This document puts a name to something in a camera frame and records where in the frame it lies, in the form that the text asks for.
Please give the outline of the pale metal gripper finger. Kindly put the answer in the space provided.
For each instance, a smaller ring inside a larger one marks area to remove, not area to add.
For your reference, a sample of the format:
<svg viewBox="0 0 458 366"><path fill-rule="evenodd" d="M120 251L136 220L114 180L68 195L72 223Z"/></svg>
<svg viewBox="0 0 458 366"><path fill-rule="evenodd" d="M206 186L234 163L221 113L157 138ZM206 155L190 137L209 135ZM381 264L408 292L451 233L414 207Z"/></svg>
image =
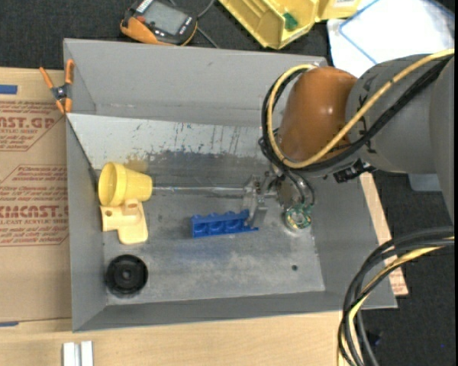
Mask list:
<svg viewBox="0 0 458 366"><path fill-rule="evenodd" d="M247 223L254 224L254 218L257 208L257 195L253 188L245 188L243 194L243 200L241 204L241 210L248 211Z"/></svg>
<svg viewBox="0 0 458 366"><path fill-rule="evenodd" d="M252 228L260 228L263 225L268 209L264 197L258 197L255 200L250 209L250 226Z"/></svg>

